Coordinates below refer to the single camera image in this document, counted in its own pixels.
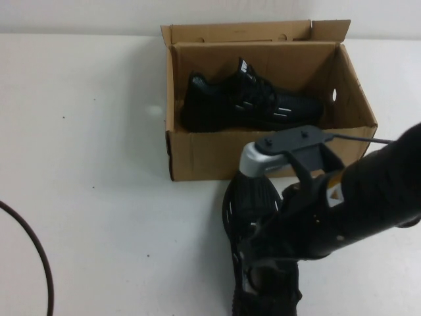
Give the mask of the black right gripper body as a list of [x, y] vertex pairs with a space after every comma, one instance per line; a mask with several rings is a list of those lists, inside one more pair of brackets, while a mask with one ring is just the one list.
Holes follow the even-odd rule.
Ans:
[[259, 260], [321, 259], [351, 234], [355, 177], [331, 172], [300, 176], [282, 192], [279, 211], [262, 221]]

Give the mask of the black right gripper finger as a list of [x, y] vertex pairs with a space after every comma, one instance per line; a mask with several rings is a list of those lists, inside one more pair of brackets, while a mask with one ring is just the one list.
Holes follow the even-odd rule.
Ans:
[[251, 223], [251, 235], [248, 237], [250, 242], [270, 242], [271, 241], [271, 219], [259, 219], [257, 222]]
[[239, 243], [239, 254], [245, 265], [256, 265], [262, 261], [260, 247], [250, 239], [242, 240]]

